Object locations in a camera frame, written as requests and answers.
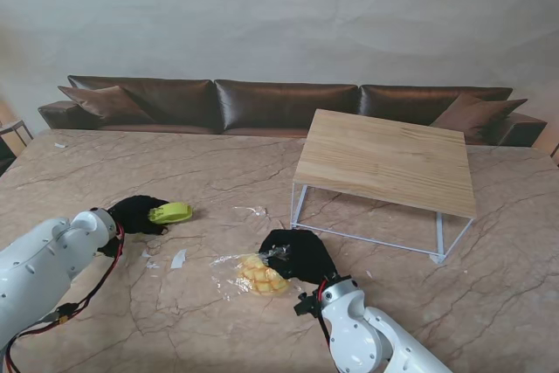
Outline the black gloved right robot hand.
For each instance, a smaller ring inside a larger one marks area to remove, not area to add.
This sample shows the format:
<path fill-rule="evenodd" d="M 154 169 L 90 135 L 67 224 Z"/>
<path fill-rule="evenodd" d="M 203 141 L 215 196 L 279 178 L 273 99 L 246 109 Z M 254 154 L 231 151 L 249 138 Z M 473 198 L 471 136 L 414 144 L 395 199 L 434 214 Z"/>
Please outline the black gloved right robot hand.
<path fill-rule="evenodd" d="M 319 286 L 338 276 L 326 246 L 309 230 L 272 230 L 258 254 L 286 280 L 295 278 Z"/>

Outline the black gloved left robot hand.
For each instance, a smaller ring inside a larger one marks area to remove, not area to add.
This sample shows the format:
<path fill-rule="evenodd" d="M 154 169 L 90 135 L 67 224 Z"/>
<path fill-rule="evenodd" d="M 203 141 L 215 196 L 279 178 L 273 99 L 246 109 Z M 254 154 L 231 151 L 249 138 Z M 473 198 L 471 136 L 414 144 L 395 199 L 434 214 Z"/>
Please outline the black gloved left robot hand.
<path fill-rule="evenodd" d="M 147 235 L 163 235 L 166 228 L 155 224 L 149 219 L 151 210 L 167 204 L 159 198 L 136 195 L 122 199 L 110 207 L 107 212 L 115 223 L 119 224 L 127 234 L 142 233 Z"/>

